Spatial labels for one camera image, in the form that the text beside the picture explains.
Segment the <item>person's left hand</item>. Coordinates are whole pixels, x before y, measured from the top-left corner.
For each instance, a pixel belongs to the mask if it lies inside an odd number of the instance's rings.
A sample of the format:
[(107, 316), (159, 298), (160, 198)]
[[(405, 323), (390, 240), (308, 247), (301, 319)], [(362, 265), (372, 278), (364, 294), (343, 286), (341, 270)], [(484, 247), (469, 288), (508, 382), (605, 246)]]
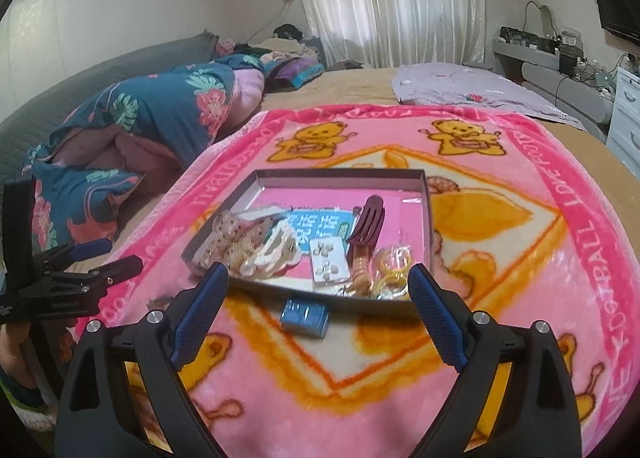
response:
[(1, 326), (1, 368), (21, 386), (33, 390), (37, 383), (21, 349), (29, 330), (30, 322), (8, 322)]

